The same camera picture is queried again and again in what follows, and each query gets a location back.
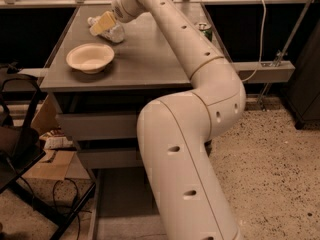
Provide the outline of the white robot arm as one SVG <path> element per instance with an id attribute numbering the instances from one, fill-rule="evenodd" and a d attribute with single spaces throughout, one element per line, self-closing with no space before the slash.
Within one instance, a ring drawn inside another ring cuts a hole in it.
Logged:
<path id="1" fill-rule="evenodd" d="M 143 165 L 169 240 L 244 240 L 210 164 L 205 144 L 242 116 L 246 93 L 224 55 L 173 0 L 113 0 L 123 23 L 150 13 L 192 87 L 141 110 Z"/>

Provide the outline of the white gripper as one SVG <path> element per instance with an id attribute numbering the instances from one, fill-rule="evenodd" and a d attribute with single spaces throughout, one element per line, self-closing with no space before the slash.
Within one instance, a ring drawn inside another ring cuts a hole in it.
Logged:
<path id="1" fill-rule="evenodd" d="M 142 0 L 112 0 L 111 8 L 114 14 L 106 11 L 101 16 L 90 20 L 89 31 L 93 36 L 113 28 L 116 25 L 116 19 L 122 23 L 129 23 L 147 11 Z"/>

